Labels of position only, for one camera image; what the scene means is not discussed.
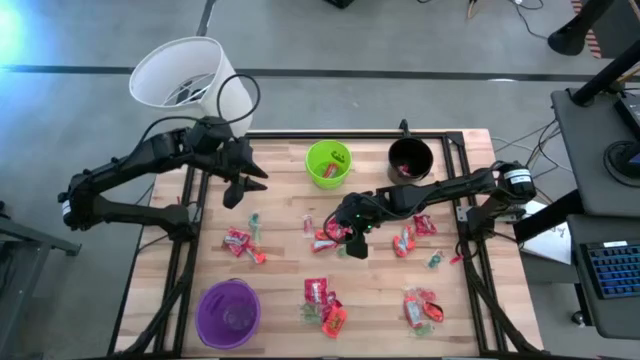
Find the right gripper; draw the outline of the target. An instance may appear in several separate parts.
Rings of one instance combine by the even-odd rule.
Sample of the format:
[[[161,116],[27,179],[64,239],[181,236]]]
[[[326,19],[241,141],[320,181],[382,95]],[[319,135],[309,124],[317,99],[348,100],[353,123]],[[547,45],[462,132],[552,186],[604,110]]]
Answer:
[[[336,208],[333,218],[343,228],[338,242],[346,247],[346,254],[364,260],[368,257],[365,234],[379,227],[382,218],[380,199],[372,193],[349,193]]]

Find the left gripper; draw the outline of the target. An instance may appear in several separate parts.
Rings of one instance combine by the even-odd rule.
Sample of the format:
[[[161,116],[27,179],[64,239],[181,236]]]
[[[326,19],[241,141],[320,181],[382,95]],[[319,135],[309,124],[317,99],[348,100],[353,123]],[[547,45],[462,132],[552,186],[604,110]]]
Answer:
[[[197,123],[192,128],[192,152],[194,167],[230,183],[223,195],[223,205],[227,209],[238,205],[246,192],[268,189],[266,185],[242,176],[268,177],[254,162],[247,139],[234,137],[219,124]]]

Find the orange Reese's packet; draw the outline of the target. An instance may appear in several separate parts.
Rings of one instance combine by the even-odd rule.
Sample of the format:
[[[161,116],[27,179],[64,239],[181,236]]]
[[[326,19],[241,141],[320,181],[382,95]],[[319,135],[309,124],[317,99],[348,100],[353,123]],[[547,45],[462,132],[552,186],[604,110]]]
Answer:
[[[393,248],[395,254],[400,258],[405,258],[416,247],[415,236],[410,225],[406,225],[401,234],[393,238]]]
[[[322,332],[336,339],[347,320],[347,311],[343,307],[331,305],[323,310]]]

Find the red white candy packet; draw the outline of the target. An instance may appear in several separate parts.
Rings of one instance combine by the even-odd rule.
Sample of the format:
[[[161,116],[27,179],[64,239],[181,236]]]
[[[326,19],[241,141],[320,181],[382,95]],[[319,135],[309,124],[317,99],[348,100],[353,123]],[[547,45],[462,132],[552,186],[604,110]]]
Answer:
[[[223,247],[239,257],[245,252],[250,240],[251,236],[248,233],[230,227],[223,238]]]

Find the red Skittles packet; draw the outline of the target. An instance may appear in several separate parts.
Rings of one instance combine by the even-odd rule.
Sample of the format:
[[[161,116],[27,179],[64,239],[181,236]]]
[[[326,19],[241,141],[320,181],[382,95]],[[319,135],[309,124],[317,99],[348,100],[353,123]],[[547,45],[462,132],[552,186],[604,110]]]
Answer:
[[[305,300],[309,304],[326,305],[328,298],[328,280],[311,278],[304,280]]]

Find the small red candy packet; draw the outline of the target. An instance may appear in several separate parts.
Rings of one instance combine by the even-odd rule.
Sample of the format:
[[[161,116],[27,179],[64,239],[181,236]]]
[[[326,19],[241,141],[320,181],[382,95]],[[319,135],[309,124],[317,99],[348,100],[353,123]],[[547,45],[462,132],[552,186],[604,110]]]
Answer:
[[[322,315],[327,316],[334,307],[341,308],[342,303],[338,300],[336,292],[330,291],[327,294],[327,303],[322,309]]]

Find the red KitKat packet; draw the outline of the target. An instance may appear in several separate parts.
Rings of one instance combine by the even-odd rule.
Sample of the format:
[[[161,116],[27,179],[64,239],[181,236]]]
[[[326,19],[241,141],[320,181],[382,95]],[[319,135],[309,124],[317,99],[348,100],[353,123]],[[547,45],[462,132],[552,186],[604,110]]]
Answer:
[[[414,296],[405,296],[403,309],[405,317],[411,328],[417,329],[424,326],[422,320],[422,308],[419,300]]]

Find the green plastic bucket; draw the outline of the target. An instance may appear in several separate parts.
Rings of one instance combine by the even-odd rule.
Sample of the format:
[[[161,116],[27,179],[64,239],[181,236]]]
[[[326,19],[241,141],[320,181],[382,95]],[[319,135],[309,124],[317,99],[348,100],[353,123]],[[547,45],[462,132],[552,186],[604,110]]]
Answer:
[[[339,172],[336,177],[322,177],[329,163],[336,163]],[[311,145],[305,156],[305,166],[312,181],[321,189],[340,187],[350,173],[352,154],[349,148],[337,140],[321,140]]]

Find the black plastic bucket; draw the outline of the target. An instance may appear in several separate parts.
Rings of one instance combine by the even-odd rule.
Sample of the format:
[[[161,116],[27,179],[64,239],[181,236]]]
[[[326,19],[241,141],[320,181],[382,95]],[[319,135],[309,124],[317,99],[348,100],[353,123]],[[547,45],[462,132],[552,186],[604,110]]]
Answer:
[[[414,137],[401,138],[395,141],[388,151],[389,167],[387,175],[392,183],[405,185],[424,179],[431,171],[434,157],[429,146],[422,140]],[[403,177],[397,168],[408,164],[411,178]]]

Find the white shade table lamp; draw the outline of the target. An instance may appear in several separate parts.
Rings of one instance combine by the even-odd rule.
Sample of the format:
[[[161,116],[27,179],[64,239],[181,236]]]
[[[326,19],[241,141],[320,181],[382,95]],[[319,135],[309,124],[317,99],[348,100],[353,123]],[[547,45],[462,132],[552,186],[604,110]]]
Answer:
[[[230,123],[241,137],[253,121],[252,100],[222,46],[209,37],[168,42],[149,53],[129,80],[131,96],[170,116]]]

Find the purple plastic bucket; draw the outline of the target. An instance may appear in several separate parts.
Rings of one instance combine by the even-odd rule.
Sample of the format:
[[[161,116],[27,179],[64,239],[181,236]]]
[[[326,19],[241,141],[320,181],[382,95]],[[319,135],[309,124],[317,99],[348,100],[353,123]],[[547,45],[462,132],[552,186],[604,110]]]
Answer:
[[[232,278],[216,283],[201,296],[195,327],[206,346],[231,350],[255,335],[260,318],[257,293],[243,280]]]

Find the black desk leg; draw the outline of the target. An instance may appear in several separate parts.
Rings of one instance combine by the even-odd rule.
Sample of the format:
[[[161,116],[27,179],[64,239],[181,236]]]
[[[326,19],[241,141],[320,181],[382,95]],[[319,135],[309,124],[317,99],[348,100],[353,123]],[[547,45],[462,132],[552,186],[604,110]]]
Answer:
[[[573,190],[535,214],[513,226],[516,242],[522,244],[537,235],[564,223],[568,215],[583,214],[584,207],[578,190]]]

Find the white paper sheet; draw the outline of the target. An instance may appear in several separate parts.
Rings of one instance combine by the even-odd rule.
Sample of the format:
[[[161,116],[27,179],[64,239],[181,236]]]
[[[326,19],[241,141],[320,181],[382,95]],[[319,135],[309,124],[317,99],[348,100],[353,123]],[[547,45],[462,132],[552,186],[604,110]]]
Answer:
[[[526,240],[523,250],[531,255],[571,265],[571,234],[568,224],[561,223]]]

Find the dark grey table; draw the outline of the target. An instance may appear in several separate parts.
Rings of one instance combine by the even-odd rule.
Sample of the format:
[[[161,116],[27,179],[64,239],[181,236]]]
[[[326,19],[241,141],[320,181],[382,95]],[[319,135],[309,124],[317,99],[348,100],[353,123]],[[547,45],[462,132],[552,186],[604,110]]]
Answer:
[[[15,360],[14,342],[49,253],[77,256],[81,245],[21,225],[0,200],[0,360]]]

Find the grey desk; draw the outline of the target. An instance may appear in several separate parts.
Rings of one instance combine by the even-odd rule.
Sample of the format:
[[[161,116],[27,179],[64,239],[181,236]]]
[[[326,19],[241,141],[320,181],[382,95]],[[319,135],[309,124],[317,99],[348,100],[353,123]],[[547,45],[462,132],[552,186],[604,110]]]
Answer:
[[[640,340],[640,297],[600,299],[590,282],[580,249],[586,243],[640,239],[640,220],[570,215],[567,224],[584,297],[581,303],[584,315],[605,338]]]
[[[589,215],[640,218],[640,188],[626,186],[604,165],[605,150],[635,137],[614,109],[618,97],[598,95],[591,105],[574,104],[566,90],[551,94],[583,208]]]

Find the black backlit keyboard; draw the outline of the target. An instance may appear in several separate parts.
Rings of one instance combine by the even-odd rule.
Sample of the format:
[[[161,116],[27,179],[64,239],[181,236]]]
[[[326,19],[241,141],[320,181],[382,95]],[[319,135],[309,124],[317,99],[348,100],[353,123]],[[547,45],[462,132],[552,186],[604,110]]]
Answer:
[[[640,239],[592,242],[580,249],[600,299],[640,297]]]

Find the black round stand base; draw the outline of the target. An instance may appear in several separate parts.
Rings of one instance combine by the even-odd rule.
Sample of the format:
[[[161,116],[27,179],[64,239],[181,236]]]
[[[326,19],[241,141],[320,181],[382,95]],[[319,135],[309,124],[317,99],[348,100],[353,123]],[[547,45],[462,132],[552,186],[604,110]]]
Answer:
[[[618,183],[640,188],[640,142],[617,141],[603,156],[604,167]]]

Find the person's leg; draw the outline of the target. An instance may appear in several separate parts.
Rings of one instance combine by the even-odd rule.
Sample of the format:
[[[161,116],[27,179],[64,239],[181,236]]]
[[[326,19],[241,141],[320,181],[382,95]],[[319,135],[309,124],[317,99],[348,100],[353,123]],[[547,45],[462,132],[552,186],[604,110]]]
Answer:
[[[613,5],[614,0],[570,0],[575,16],[547,38],[547,45],[556,53],[579,55],[593,25]]]

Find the black diagonal pole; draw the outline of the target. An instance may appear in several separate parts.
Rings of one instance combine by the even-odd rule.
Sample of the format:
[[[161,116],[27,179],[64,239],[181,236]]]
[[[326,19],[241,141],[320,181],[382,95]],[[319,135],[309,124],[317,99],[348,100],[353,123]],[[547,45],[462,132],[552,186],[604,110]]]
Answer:
[[[596,95],[606,88],[609,88],[638,61],[640,61],[640,39],[635,41],[626,51],[609,63],[584,86],[571,93],[570,98],[572,102],[578,106],[588,104]]]

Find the red white striped rug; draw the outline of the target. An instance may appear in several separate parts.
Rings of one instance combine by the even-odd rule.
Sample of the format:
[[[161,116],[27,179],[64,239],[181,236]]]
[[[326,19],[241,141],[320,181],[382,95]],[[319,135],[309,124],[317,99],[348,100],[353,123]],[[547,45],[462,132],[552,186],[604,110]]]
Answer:
[[[588,0],[570,0],[571,6],[576,15],[590,17],[589,13],[584,12],[587,1]],[[588,28],[587,33],[585,35],[585,46],[589,49],[589,52],[594,58],[596,59],[603,58],[601,46],[599,45],[596,34],[591,27]]]

